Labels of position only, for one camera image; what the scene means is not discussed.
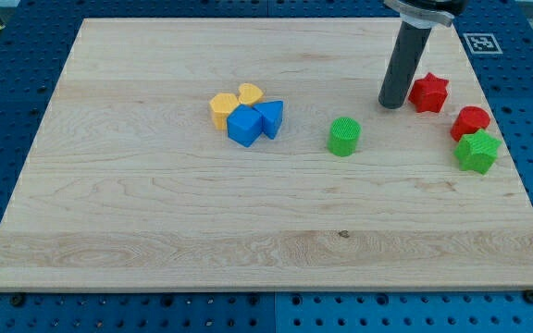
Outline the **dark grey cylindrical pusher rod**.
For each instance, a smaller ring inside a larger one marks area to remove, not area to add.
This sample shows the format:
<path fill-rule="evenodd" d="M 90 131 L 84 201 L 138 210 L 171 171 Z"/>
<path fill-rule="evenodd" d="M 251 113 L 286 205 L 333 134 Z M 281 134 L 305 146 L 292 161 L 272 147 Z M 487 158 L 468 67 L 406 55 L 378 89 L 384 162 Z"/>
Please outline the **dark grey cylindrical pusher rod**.
<path fill-rule="evenodd" d="M 406 21 L 401 23 L 378 95 L 379 103 L 385 108 L 397 109 L 403 105 L 430 33 L 431 29 L 419 29 Z"/>

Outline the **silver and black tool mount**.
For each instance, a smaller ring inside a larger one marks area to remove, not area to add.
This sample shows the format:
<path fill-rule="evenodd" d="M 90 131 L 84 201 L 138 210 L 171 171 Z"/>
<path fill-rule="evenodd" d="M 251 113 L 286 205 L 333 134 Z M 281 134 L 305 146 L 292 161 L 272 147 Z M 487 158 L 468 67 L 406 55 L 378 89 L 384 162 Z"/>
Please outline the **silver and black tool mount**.
<path fill-rule="evenodd" d="M 415 28 L 451 27 L 467 7 L 468 0 L 384 0 L 383 4 L 399 13 L 402 21 Z"/>

